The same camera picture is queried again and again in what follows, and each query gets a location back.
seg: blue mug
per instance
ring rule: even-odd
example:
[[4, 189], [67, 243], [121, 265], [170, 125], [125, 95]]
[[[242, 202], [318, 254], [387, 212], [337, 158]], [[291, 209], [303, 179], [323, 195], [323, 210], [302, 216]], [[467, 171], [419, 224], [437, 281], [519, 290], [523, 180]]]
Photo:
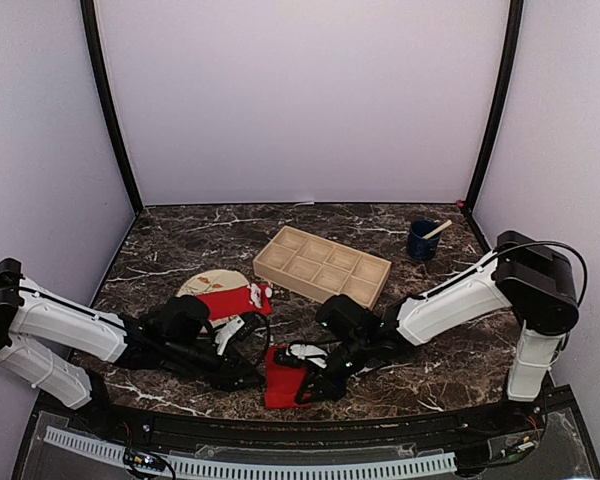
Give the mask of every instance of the blue mug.
[[411, 222], [407, 238], [407, 253], [411, 258], [418, 262], [426, 262], [436, 256], [440, 233], [428, 240], [422, 238], [436, 228], [438, 228], [438, 224], [431, 220], [421, 219]]

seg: brown marble countertop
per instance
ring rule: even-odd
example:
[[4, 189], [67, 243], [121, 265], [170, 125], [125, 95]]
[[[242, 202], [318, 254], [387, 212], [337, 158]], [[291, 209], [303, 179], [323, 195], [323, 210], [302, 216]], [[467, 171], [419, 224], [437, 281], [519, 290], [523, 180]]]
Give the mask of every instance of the brown marble countertop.
[[[411, 220], [451, 219], [436, 258], [421, 264], [406, 254]], [[408, 293], [442, 283], [481, 257], [454, 205], [233, 205], [150, 207], [139, 217], [106, 280], [96, 308], [138, 316], [165, 302], [191, 276], [238, 270], [256, 280], [255, 256], [289, 225], [393, 262], [375, 311]], [[273, 344], [320, 340], [329, 332], [313, 318], [318, 304], [274, 288]], [[254, 341], [264, 332], [256, 331]], [[130, 371], [75, 352], [73, 362], [103, 374], [120, 405], [184, 415], [250, 420], [360, 420], [431, 413], [496, 402], [515, 352], [519, 327], [503, 310], [439, 335], [408, 358], [349, 380], [338, 402], [266, 410], [264, 389], [225, 393], [162, 371]]]

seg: red fabric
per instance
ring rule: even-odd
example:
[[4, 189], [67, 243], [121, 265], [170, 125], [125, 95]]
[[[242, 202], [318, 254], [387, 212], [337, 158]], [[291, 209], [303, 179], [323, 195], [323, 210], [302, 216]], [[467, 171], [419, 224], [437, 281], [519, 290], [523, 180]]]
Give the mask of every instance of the red fabric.
[[251, 289], [248, 286], [236, 288], [235, 290], [225, 290], [224, 292], [203, 293], [196, 297], [202, 300], [209, 310], [211, 316], [209, 320], [218, 320], [220, 318], [230, 317], [231, 315], [240, 315], [247, 312], [259, 312], [263, 315], [269, 315], [273, 311], [271, 303], [265, 295], [266, 285], [258, 285], [262, 295], [262, 308], [256, 307], [251, 302]]
[[270, 410], [310, 406], [309, 404], [298, 405], [294, 401], [307, 373], [306, 368], [283, 367], [273, 360], [276, 351], [285, 348], [287, 347], [271, 347], [267, 352], [267, 392], [264, 394], [264, 403]]

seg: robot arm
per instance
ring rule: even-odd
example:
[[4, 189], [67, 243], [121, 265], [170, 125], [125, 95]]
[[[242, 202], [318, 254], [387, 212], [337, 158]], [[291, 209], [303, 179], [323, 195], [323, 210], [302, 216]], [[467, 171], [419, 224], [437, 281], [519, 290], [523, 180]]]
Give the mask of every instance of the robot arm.
[[[139, 320], [119, 317], [41, 288], [21, 275], [16, 260], [0, 263], [0, 365], [72, 409], [97, 396], [106, 397], [102, 378], [66, 362], [34, 337], [124, 368], [163, 368], [203, 376], [223, 390], [262, 384], [264, 378], [255, 366], [232, 346], [256, 328], [260, 317], [241, 315], [216, 334], [209, 314], [201, 300], [184, 296], [170, 299]], [[198, 338], [203, 327], [209, 334]]]
[[[330, 354], [304, 364], [309, 373], [297, 403], [338, 399], [346, 378], [371, 358], [389, 360], [427, 343], [435, 336], [489, 312], [513, 307], [524, 319], [506, 394], [509, 400], [532, 402], [578, 320], [578, 307], [568, 259], [517, 232], [498, 237], [498, 246], [475, 265], [442, 285], [403, 299], [382, 319], [339, 295], [327, 300], [316, 320], [341, 340]], [[278, 352], [276, 361], [298, 364], [298, 345]]]

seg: red object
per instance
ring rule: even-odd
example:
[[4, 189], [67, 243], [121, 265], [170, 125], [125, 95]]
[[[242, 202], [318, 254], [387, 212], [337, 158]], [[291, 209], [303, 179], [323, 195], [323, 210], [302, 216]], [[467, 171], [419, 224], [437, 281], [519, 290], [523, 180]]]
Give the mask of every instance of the red object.
[[269, 315], [273, 311], [269, 298], [265, 293], [269, 287], [266, 285], [258, 285], [258, 287], [261, 292], [262, 308], [258, 308], [251, 300], [251, 287], [248, 286], [223, 292], [203, 293], [196, 295], [196, 297], [209, 307], [211, 311], [209, 320], [211, 321], [247, 312], [259, 312], [263, 315]]
[[276, 351], [285, 348], [271, 347], [267, 352], [267, 392], [264, 394], [264, 403], [268, 409], [309, 407], [309, 404], [298, 405], [294, 401], [307, 373], [306, 368], [283, 367], [273, 361]]

